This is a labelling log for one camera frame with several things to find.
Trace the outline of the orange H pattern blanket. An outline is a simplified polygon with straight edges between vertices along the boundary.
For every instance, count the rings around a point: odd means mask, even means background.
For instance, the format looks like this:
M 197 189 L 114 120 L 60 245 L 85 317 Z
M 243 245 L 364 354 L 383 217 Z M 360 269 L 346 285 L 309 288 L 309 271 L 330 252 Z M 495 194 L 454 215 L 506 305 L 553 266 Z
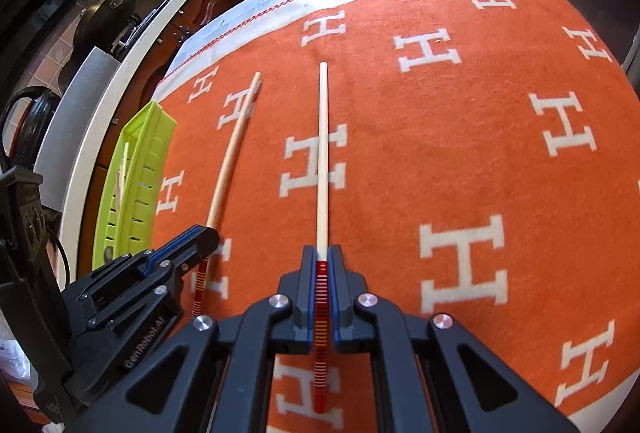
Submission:
M 244 0 L 154 97 L 176 122 L 152 241 L 205 222 L 254 76 L 203 309 L 243 312 L 329 235 L 403 311 L 447 312 L 584 432 L 639 379 L 639 101 L 566 0 Z

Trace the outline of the black pressure cooker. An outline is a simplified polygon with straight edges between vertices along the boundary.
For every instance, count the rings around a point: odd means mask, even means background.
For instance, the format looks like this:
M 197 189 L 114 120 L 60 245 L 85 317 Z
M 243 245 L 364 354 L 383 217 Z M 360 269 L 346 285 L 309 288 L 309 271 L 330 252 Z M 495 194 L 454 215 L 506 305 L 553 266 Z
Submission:
M 28 86 L 13 95 L 9 104 L 1 115 L 1 128 L 9 119 L 11 109 L 22 99 L 29 100 L 29 104 L 20 122 L 17 124 L 16 135 L 11 142 L 10 151 L 1 147 L 1 170 L 9 171 L 15 165 L 21 165 L 32 170 L 34 168 L 39 149 L 44 136 L 53 119 L 54 112 L 61 101 L 61 96 L 46 86 Z

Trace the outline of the steel splash guard panel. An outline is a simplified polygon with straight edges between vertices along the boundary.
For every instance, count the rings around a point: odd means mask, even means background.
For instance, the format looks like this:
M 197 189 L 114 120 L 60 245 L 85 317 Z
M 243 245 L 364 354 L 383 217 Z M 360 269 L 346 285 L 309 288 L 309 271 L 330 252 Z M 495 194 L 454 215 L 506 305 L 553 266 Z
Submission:
M 62 212 L 76 156 L 96 106 L 119 62 L 94 48 L 68 84 L 44 135 L 34 171 L 42 176 L 41 203 Z

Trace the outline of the green plastic utensil tray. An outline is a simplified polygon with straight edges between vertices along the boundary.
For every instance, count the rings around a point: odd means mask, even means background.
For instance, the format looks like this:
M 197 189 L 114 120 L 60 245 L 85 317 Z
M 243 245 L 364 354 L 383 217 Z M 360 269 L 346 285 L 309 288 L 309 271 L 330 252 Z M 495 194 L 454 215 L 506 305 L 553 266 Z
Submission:
M 158 102 L 151 101 L 122 128 L 107 170 L 96 218 L 92 250 L 94 269 L 122 254 L 136 254 L 149 248 L 164 164 L 176 125 Z M 129 142 L 129 153 L 125 194 L 117 211 L 117 172 L 126 141 Z

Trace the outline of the black wok with lid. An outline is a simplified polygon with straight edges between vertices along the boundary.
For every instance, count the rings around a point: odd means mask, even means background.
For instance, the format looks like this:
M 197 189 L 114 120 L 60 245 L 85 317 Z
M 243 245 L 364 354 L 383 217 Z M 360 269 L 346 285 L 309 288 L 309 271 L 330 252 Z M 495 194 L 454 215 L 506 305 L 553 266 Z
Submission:
M 99 47 L 110 52 L 134 16 L 136 0 L 97 0 L 81 16 L 74 34 L 74 49 L 91 52 Z

